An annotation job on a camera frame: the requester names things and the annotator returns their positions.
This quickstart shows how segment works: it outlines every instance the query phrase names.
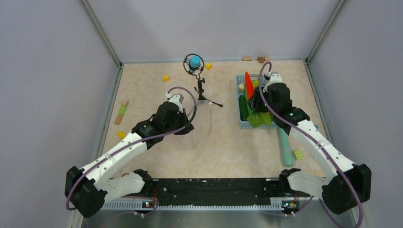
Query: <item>small round object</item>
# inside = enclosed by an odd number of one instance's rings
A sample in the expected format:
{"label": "small round object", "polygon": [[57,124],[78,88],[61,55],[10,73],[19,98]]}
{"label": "small round object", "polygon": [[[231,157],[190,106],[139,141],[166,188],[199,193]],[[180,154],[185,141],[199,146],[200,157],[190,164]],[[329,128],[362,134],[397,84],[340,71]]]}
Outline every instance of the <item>small round object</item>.
{"label": "small round object", "polygon": [[189,65],[192,68],[200,67],[200,57],[199,56],[193,56],[189,61]]}
{"label": "small round object", "polygon": [[238,92],[243,92],[245,90],[245,84],[239,83],[238,84]]}

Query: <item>yellow cube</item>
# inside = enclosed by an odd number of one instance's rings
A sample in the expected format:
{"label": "yellow cube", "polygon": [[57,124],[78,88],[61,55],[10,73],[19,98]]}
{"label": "yellow cube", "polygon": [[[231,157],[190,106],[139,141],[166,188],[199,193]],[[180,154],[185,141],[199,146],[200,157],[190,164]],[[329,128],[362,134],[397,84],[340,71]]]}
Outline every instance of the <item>yellow cube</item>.
{"label": "yellow cube", "polygon": [[121,131],[118,131],[117,136],[119,136],[119,138],[121,138],[121,139],[124,139],[126,137],[126,134]]}
{"label": "yellow cube", "polygon": [[304,159],[304,154],[302,151],[292,151],[292,155],[294,156],[295,160]]}

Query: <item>table surface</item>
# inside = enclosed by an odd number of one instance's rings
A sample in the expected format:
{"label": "table surface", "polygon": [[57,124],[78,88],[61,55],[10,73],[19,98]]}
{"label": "table surface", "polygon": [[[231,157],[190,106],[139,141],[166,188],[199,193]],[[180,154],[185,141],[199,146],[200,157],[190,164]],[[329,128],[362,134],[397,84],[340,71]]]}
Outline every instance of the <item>table surface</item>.
{"label": "table surface", "polygon": [[[279,72],[291,90],[293,105],[302,108],[325,135],[303,61],[272,61],[273,71]],[[257,178],[278,177],[285,169],[281,164],[277,130],[239,128],[235,77],[248,71],[258,74],[262,64],[250,62],[211,62],[202,77],[204,96],[224,107],[203,104],[198,106],[193,121],[195,130],[184,136],[167,136],[161,143],[144,152],[124,166],[115,177],[136,169],[149,172],[153,178]],[[169,81],[163,81],[163,75]],[[174,86],[192,92],[197,86],[182,63],[126,64],[117,92],[112,118],[106,135],[103,153],[121,139],[118,131],[128,133],[140,121],[148,119],[166,101],[165,93]],[[184,108],[190,113],[192,99],[185,92]],[[114,124],[121,103],[129,100],[120,125]],[[294,167],[314,175],[324,176],[320,167],[301,144],[289,138],[292,150],[301,150],[304,159]]]}

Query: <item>wooden stick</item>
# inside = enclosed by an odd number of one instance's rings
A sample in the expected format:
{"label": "wooden stick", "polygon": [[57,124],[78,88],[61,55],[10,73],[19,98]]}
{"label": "wooden stick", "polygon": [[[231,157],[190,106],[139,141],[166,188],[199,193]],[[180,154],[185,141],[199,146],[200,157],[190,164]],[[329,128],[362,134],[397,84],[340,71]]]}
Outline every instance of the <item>wooden stick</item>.
{"label": "wooden stick", "polygon": [[252,61],[252,57],[245,56],[245,57],[242,58],[242,61]]}
{"label": "wooden stick", "polygon": [[129,104],[129,100],[123,100],[121,103],[120,103],[121,105],[128,105]]}
{"label": "wooden stick", "polygon": [[123,119],[123,115],[117,115],[117,117],[115,119],[115,124],[119,125],[120,122],[122,121],[122,119]]}

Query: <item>wire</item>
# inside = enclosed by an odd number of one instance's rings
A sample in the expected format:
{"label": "wire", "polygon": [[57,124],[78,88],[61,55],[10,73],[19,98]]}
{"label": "wire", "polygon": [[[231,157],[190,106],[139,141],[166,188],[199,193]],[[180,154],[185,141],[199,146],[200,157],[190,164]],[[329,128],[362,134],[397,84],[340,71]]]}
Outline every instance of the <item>wire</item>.
{"label": "wire", "polygon": [[207,109],[207,112],[209,113],[209,117],[210,117],[210,128],[209,128],[209,131],[206,133],[206,135],[204,136],[204,137],[202,137],[202,139],[200,139],[197,143],[196,143],[196,145],[194,145],[194,142],[193,142],[193,134],[192,134],[192,146],[193,146],[193,148],[196,148],[197,147],[197,145],[199,145],[199,143],[201,143],[203,140],[205,140],[205,139],[207,139],[207,137],[210,135],[210,133],[211,133],[211,131],[212,131],[212,118],[211,118],[211,104],[212,104],[212,101],[210,101],[209,102],[209,107],[208,107],[208,109]]}
{"label": "wire", "polygon": [[122,215],[126,215],[126,214],[134,214],[134,215],[138,215],[138,216],[143,216],[143,217],[147,217],[152,215],[155,210],[157,210],[157,207],[160,205],[160,203],[158,202],[157,198],[150,198],[150,197],[142,197],[142,196],[123,196],[123,198],[132,198],[132,199],[142,199],[142,200],[148,200],[148,201],[153,201],[155,203],[155,207],[148,213],[143,214],[143,213],[137,213],[136,211],[124,211],[116,216],[114,216],[113,218],[109,219],[106,223],[103,224],[103,226],[101,226],[101,228],[107,227],[107,225],[109,223],[111,223],[113,220],[115,220],[116,218],[122,216]]}
{"label": "wire", "polygon": [[[196,110],[197,110],[196,99],[194,98],[193,94],[192,94],[188,89],[183,88],[183,87],[180,87],[180,86],[176,86],[176,87],[171,88],[170,90],[168,90],[168,93],[170,93],[170,92],[171,92],[172,90],[174,90],[174,89],[182,89],[182,90],[184,90],[184,91],[187,92],[187,93],[192,97],[192,99],[193,99],[194,111],[193,111],[192,117],[190,118],[189,122],[187,123],[187,124],[190,124],[190,123],[193,121],[194,117],[196,116]],[[185,127],[186,127],[186,126],[183,126],[183,127],[179,128],[179,129],[177,129],[177,130],[175,130],[175,131],[172,131],[172,132],[163,133],[163,134],[158,134],[158,135],[154,135],[154,136],[150,136],[150,137],[145,137],[145,138],[143,138],[143,139],[140,139],[140,140],[137,140],[137,141],[135,141],[135,142],[132,142],[132,143],[126,145],[126,146],[123,146],[123,147],[119,148],[119,149],[116,150],[115,152],[111,153],[111,157],[115,156],[116,154],[120,153],[120,152],[123,151],[124,149],[126,149],[126,148],[128,148],[128,147],[130,147],[130,146],[133,146],[133,145],[135,145],[135,144],[137,144],[137,143],[145,142],[145,141],[147,141],[147,140],[155,139],[155,138],[159,138],[159,137],[165,137],[165,136],[170,135],[170,134],[175,134],[175,133],[178,133],[178,132],[182,131],[183,129],[185,129]],[[95,165],[93,165],[91,168],[89,168],[87,171],[85,171],[85,172],[83,173],[83,175],[81,175],[81,176],[77,179],[77,181],[74,183],[73,187],[71,188],[70,192],[69,192],[68,195],[67,195],[67,200],[66,200],[66,209],[67,209],[67,210],[75,210],[75,209],[76,209],[76,208],[71,208],[69,204],[70,204],[71,196],[73,195],[73,192],[76,190],[76,188],[77,188],[77,186],[79,185],[79,183],[80,183],[80,182],[83,180],[83,178],[86,177],[92,170],[94,170],[97,166],[101,165],[102,163],[104,163],[104,162],[106,162],[106,161],[107,161],[107,158],[104,158],[104,159],[100,160],[100,161],[97,162]]]}
{"label": "wire", "polygon": [[[308,199],[308,201],[307,201],[304,205],[302,205],[302,207],[300,207],[297,212],[295,212],[295,213],[293,213],[293,214],[294,214],[294,215],[297,215],[297,214],[301,213],[301,212],[304,210],[304,208],[312,201],[313,198],[314,198],[314,197],[311,196],[311,197]],[[261,213],[267,214],[267,215],[282,216],[282,217],[286,216],[286,214],[283,214],[283,213],[280,214],[280,213],[271,213],[271,212],[265,212],[265,211],[261,211]]]}
{"label": "wire", "polygon": [[[293,127],[294,129],[296,129],[297,131],[301,132],[303,135],[305,135],[307,138],[309,138],[311,141],[313,141],[315,144],[319,144],[319,142],[312,137],[311,135],[309,135],[308,133],[306,133],[305,131],[303,131],[302,129],[298,128],[297,126],[295,126],[294,124],[288,122],[286,119],[284,119],[283,117],[281,117],[279,114],[277,114],[276,112],[274,112],[274,110],[269,106],[269,104],[267,103],[266,99],[264,98],[263,95],[263,91],[262,91],[262,87],[261,87],[261,82],[262,82],[262,73],[263,73],[263,69],[265,68],[265,66],[267,64],[270,64],[270,71],[271,71],[271,62],[266,62],[265,64],[263,64],[260,73],[259,73],[259,92],[260,92],[260,96],[264,102],[264,104],[266,105],[266,107],[269,109],[269,111],[275,115],[279,120],[281,120],[282,122],[288,124],[289,126]],[[359,211],[359,219],[358,222],[355,226],[355,228],[358,228],[361,226],[363,219],[364,219],[364,211],[363,211],[363,205],[361,204],[361,201],[357,195],[357,192],[355,191],[353,185],[351,184],[350,180],[346,177],[346,175],[344,174],[344,172],[340,169],[340,167],[337,165],[337,163],[335,162],[335,160],[333,160],[333,158],[329,155],[329,153],[326,151],[326,149],[324,147],[321,147],[321,150],[323,151],[323,153],[326,155],[326,157],[330,160],[330,162],[332,163],[332,165],[336,168],[337,172],[340,174],[340,176],[344,179],[344,181],[346,182],[348,188],[351,190],[355,201],[357,202],[357,206],[358,206],[358,211]],[[330,213],[327,211],[327,208],[323,205],[322,200],[319,200],[322,203],[323,209],[325,210],[326,214],[330,217],[330,219],[340,228],[344,228],[343,226],[341,226],[340,224],[336,223],[336,221],[334,220],[334,218],[330,215]]]}

